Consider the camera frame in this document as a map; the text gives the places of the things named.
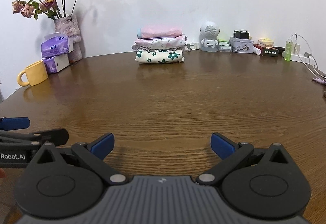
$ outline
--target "cream cloth with green flowers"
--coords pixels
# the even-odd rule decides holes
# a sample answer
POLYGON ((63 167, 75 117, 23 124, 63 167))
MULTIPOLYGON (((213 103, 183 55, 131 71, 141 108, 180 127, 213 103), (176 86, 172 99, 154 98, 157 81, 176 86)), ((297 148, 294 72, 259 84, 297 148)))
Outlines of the cream cloth with green flowers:
POLYGON ((183 62, 185 59, 182 54, 182 49, 176 49, 174 51, 165 49, 157 51, 137 50, 136 61, 149 64, 167 64, 183 62))

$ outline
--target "wooden table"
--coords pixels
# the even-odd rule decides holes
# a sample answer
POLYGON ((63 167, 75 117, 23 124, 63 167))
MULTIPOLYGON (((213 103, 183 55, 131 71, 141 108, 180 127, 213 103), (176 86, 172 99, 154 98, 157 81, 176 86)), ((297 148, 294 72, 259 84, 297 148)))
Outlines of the wooden table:
MULTIPOLYGON (((326 223, 325 88, 301 63, 202 51, 170 65, 134 59, 83 59, 16 91, 0 104, 0 115, 28 116, 29 132, 66 128, 70 145, 112 132, 115 149, 105 161, 127 175, 198 175, 219 162, 212 132, 256 147, 281 142, 312 188, 305 217, 326 223)), ((5 183, 13 184, 21 170, 7 172, 5 183)))

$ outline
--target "marbled vase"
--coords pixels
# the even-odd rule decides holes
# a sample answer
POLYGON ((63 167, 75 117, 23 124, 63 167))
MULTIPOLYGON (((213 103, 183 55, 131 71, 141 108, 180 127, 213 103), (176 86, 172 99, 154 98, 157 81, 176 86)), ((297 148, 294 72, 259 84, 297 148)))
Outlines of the marbled vase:
POLYGON ((79 47, 81 37, 76 15, 67 15, 57 19, 54 21, 54 25, 56 32, 63 33, 74 41, 74 51, 68 53, 69 63, 73 64, 81 60, 83 58, 79 47))

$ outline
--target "round black motor cover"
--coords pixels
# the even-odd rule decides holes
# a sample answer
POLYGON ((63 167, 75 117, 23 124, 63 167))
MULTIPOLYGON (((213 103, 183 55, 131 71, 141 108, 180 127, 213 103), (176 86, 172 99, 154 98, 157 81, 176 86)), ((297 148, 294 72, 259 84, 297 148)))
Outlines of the round black motor cover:
POLYGON ((84 212, 101 197, 104 186, 93 172, 74 166, 26 170, 15 186, 15 199, 29 215, 58 219, 84 212))
POLYGON ((225 199, 236 210, 260 219, 285 219, 301 214, 311 195, 300 170, 269 163, 235 170, 222 182, 225 199))

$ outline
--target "gray ridged panel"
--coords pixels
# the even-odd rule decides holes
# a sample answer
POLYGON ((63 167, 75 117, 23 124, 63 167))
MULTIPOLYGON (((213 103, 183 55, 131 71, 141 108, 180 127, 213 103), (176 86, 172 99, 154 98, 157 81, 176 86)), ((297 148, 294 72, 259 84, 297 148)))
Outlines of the gray ridged panel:
POLYGON ((301 217, 255 220, 229 208, 214 187, 195 184, 189 176, 135 176, 110 187, 102 200, 78 216, 39 220, 25 215, 17 224, 308 224, 301 217))

